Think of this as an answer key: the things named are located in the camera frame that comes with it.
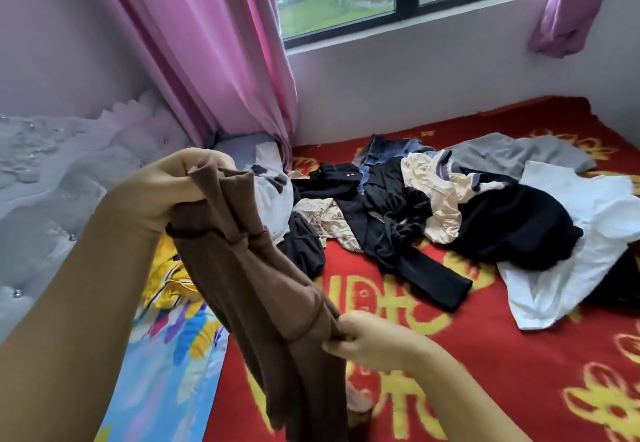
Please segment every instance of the blue fabric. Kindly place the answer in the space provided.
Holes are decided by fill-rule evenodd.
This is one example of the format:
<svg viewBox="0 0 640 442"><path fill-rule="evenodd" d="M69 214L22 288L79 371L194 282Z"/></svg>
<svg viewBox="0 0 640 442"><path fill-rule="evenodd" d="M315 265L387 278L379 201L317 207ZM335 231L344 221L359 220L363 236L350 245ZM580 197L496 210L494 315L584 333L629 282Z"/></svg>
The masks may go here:
<svg viewBox="0 0 640 442"><path fill-rule="evenodd" d="M275 142L275 139L267 132L229 135L217 131L207 139L205 148L231 156L238 171L248 171L248 168L255 163L255 147L266 142Z"/></svg>
<svg viewBox="0 0 640 442"><path fill-rule="evenodd" d="M407 157L413 152L434 151L433 147L423 146L418 139L388 140L381 135L373 135L369 152L364 157L359 170L362 173L362 180L358 186L358 192L364 191L364 185L369 180L369 168L372 165L382 164L393 157Z"/></svg>

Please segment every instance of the curtain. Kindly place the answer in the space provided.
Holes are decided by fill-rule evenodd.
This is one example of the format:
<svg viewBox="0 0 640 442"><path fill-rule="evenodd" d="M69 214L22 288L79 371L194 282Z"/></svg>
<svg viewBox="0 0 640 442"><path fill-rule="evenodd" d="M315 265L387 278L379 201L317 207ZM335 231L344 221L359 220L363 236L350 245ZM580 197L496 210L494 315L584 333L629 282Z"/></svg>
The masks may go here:
<svg viewBox="0 0 640 442"><path fill-rule="evenodd" d="M549 0L529 42L537 53L563 58L584 48L603 0Z"/></svg>
<svg viewBox="0 0 640 442"><path fill-rule="evenodd" d="M189 137L265 131L291 163L295 83L275 0L107 0Z"/></svg>

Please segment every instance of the hand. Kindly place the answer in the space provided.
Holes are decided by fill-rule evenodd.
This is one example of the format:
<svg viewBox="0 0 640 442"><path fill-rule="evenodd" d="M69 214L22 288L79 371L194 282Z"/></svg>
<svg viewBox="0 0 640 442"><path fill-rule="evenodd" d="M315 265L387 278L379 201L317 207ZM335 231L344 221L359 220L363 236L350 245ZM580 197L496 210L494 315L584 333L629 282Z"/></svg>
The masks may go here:
<svg viewBox="0 0 640 442"><path fill-rule="evenodd" d="M351 311L338 319L345 341L328 341L323 349L375 371L410 372L431 341L411 329L364 311Z"/></svg>
<svg viewBox="0 0 640 442"><path fill-rule="evenodd" d="M208 158L227 169L236 168L233 159L222 152L196 147L183 149L149 164L116 186L102 200L99 209L106 209L111 220L121 220L137 233L160 233L174 204L204 199L187 173Z"/></svg>

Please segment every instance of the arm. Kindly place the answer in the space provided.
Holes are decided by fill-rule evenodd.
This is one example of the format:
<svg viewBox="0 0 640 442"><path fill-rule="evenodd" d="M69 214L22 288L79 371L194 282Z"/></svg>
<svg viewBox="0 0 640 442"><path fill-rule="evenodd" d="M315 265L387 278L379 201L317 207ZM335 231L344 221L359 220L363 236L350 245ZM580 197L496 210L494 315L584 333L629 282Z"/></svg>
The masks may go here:
<svg viewBox="0 0 640 442"><path fill-rule="evenodd" d="M377 371L411 374L451 442L531 442L458 362L425 336L361 311L340 317L347 341L331 354Z"/></svg>
<svg viewBox="0 0 640 442"><path fill-rule="evenodd" d="M186 176L225 155L185 149L108 193L27 316L0 347L0 427L16 441L93 440L109 405L172 205L203 199Z"/></svg>

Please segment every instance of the windowsill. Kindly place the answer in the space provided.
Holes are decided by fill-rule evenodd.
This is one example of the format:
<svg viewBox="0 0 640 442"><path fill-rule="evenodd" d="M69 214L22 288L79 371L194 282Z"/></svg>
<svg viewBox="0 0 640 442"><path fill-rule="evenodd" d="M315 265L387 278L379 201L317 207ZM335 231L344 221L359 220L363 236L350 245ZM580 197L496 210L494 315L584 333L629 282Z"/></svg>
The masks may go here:
<svg viewBox="0 0 640 442"><path fill-rule="evenodd" d="M412 17L411 19L406 19L404 21L391 23L383 26L378 26L378 27L364 30L364 31L345 34L338 37L332 37L329 39L325 39L323 41L317 41L310 44L303 44L301 46L297 46L295 48L287 50L286 52L287 52L287 56L298 55L301 53L306 53L308 51L327 48L329 46L342 44L344 42L357 41L359 39L364 39L373 35L395 31L395 30L403 29L409 26L420 25L429 21L436 21L437 19L444 19L446 17L456 16L458 14L462 14L465 12L470 12L477 9L484 9L485 7L500 5L510 1L516 1L516 0L481 0L477 2L471 2L468 4L459 5L457 7L452 7L451 9L439 10L436 12L432 12L430 14L424 14L422 16Z"/></svg>

